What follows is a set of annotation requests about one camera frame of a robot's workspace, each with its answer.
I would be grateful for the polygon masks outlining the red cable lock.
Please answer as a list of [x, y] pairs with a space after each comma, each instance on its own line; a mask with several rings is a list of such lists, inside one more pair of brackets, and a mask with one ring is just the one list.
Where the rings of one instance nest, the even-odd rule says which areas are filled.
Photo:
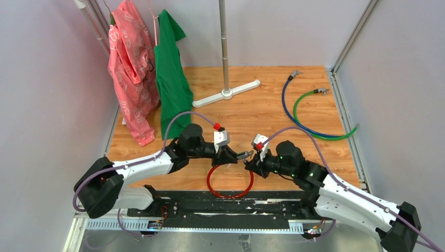
[[209, 192], [221, 199], [238, 200], [246, 197], [255, 182], [252, 171], [243, 168], [249, 154], [245, 154], [236, 164], [215, 165], [206, 175], [206, 186]]

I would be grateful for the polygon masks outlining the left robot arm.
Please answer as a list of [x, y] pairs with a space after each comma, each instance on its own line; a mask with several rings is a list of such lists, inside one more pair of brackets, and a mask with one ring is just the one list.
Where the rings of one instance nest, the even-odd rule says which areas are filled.
[[229, 134], [223, 128], [214, 132], [213, 142], [205, 141], [202, 127], [192, 123], [155, 154], [116, 162], [106, 156], [97, 159], [75, 184], [75, 198], [92, 219], [119, 208], [138, 209], [154, 217], [161, 210], [155, 190], [150, 186], [132, 188], [130, 185], [148, 177], [177, 172], [191, 159], [210, 159], [212, 166], [236, 164], [239, 154], [229, 147], [229, 142]]

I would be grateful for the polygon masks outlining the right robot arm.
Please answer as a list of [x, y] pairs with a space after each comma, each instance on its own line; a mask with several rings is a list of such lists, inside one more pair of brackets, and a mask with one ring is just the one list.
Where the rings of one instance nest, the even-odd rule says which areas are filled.
[[352, 226], [372, 236], [386, 251], [413, 251], [421, 230], [416, 208], [396, 204], [360, 190], [326, 167], [306, 160], [292, 142], [258, 151], [245, 169], [263, 178], [270, 173], [290, 177], [304, 194], [296, 210], [306, 219], [325, 217]]

